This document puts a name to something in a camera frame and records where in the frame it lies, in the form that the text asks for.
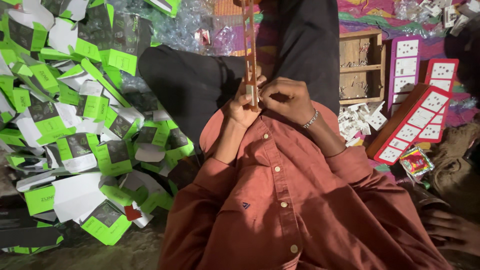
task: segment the shirt pocket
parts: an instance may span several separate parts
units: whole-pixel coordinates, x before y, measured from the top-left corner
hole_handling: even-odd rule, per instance
[[[251,200],[242,200],[235,196],[230,195],[225,203],[220,208],[220,211],[216,215],[217,219],[227,216],[242,216],[246,220],[254,220],[257,218],[257,209],[255,202]]]

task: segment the rust orange shirt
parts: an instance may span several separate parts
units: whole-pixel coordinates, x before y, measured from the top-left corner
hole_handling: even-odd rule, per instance
[[[336,116],[314,102],[338,136]],[[224,114],[205,126],[211,153]],[[301,127],[265,111],[235,166],[209,158],[168,215],[162,270],[450,269],[407,193],[364,147],[326,158]]]

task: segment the leg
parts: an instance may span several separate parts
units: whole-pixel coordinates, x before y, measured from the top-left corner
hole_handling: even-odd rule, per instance
[[[275,77],[304,81],[310,98],[339,111],[339,27],[335,0],[279,0]]]
[[[198,144],[208,120],[237,92],[242,57],[209,57],[161,45],[141,55],[141,76],[180,129]]]

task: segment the white plastic piece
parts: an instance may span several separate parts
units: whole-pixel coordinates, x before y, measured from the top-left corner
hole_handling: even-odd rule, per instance
[[[367,123],[369,123],[376,131],[379,131],[387,123],[387,118],[378,111],[372,115],[372,117],[367,119]]]
[[[408,94],[403,94],[403,95],[394,95],[393,96],[393,103],[402,103],[405,101],[408,97]]]
[[[354,146],[359,141],[360,141],[360,137],[351,139],[345,144],[345,146],[346,147]]]
[[[435,63],[432,67],[432,79],[451,79],[453,77],[454,63]]]
[[[385,101],[377,101],[377,102],[369,102],[367,107],[370,110],[370,115],[374,115],[376,112],[382,109],[383,104]]]
[[[428,12],[428,15],[432,17],[436,17],[438,14],[440,14],[440,12],[442,12],[442,9],[440,9],[439,6],[428,0],[423,0],[423,2],[420,3],[420,6]]]
[[[419,53],[418,39],[399,41],[396,44],[397,57],[416,56],[418,53]]]
[[[405,124],[400,131],[395,135],[395,137],[400,138],[404,141],[411,142],[415,137],[420,133],[421,129],[414,126]]]
[[[456,13],[455,13],[455,7],[448,6],[444,9],[444,27],[445,28],[450,28],[453,27],[455,24],[456,20]]]
[[[465,26],[467,25],[467,22],[468,22],[468,17],[463,15],[463,14],[460,15],[458,20],[455,22],[452,30],[450,30],[450,34],[457,37],[458,34],[460,34],[460,32],[462,32],[463,28],[465,28]]]
[[[440,137],[441,125],[428,125],[420,133],[419,138],[421,139],[438,139]]]
[[[385,150],[380,154],[379,158],[388,162],[395,162],[401,154],[402,151],[398,149],[386,147]]]
[[[437,115],[435,116],[430,123],[432,124],[441,124],[442,120],[444,119],[443,115]]]
[[[410,143],[404,142],[404,141],[399,140],[397,138],[393,138],[393,140],[391,140],[388,145],[390,145],[392,147],[395,147],[395,148],[398,148],[400,150],[405,150],[410,145]]]
[[[438,112],[447,101],[448,98],[446,96],[440,95],[437,92],[431,92],[421,106],[431,111]]]
[[[435,113],[428,111],[424,108],[418,108],[417,111],[410,116],[407,123],[419,128],[423,128],[428,122],[435,116]]]
[[[445,91],[450,91],[450,80],[430,80],[429,83],[431,86],[436,86],[440,89],[443,89]]]
[[[395,78],[393,92],[410,92],[415,87],[415,76]]]

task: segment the wooden box compartment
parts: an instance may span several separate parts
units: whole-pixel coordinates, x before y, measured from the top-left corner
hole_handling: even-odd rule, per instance
[[[383,100],[385,50],[382,45],[382,31],[340,34],[339,46],[340,104]]]

